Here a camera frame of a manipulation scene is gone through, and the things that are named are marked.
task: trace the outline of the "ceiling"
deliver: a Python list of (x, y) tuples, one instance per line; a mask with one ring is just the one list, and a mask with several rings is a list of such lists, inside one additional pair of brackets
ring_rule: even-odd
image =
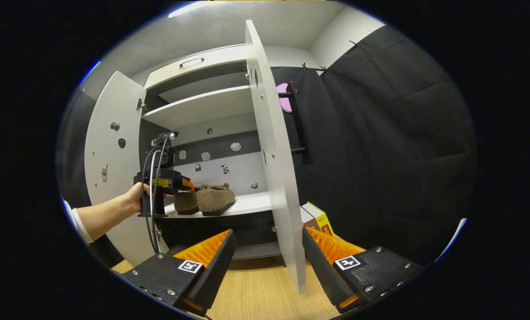
[(165, 14), (104, 56), (82, 87), (97, 99), (116, 70), (131, 77), (178, 57), (245, 43), (245, 20), (253, 20), (263, 45), (310, 49), (344, 8), (334, 1), (235, 1), (212, 2), (171, 19)]

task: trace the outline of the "pink object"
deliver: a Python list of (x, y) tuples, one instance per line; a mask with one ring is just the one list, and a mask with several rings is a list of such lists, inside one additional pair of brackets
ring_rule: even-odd
[[(288, 83), (281, 83), (277, 85), (277, 92), (279, 93), (287, 92), (288, 86), (289, 86)], [(291, 108), (291, 102), (289, 102), (289, 99), (279, 98), (279, 100), (281, 101), (281, 108), (283, 108), (285, 112), (292, 113), (293, 109)]]

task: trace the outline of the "open cabinet door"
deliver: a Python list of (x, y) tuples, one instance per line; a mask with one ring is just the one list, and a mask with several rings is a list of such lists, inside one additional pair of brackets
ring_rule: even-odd
[[(97, 99), (85, 138), (85, 180), (93, 205), (127, 192), (139, 168), (139, 124), (147, 90), (119, 71)], [(133, 266), (154, 254), (144, 218), (131, 216), (107, 232), (111, 243)]]
[(299, 193), (287, 127), (265, 49), (253, 22), (246, 21), (247, 70), (277, 239), (289, 276), (305, 291), (305, 259)]

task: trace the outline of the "shoe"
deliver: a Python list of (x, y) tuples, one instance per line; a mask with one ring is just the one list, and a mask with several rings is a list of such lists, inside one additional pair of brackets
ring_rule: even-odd
[(174, 194), (174, 209), (178, 215), (193, 215), (199, 211), (197, 192), (178, 192)]
[(235, 194), (229, 189), (227, 182), (222, 186), (203, 184), (199, 188), (200, 190), (196, 194), (198, 207), (203, 216), (220, 216), (235, 203)]

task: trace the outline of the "white sleeve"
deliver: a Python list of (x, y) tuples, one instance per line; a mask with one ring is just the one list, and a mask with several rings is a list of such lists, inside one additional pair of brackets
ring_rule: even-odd
[(92, 243), (93, 240), (89, 236), (89, 233), (85, 229), (84, 224), (81, 222), (80, 215), (77, 213), (77, 209), (72, 209), (69, 204), (64, 200), (65, 210), (68, 213), (68, 218), (72, 221), (73, 227), (76, 229), (77, 233), (80, 235), (81, 239), (83, 239), (87, 245), (89, 243)]

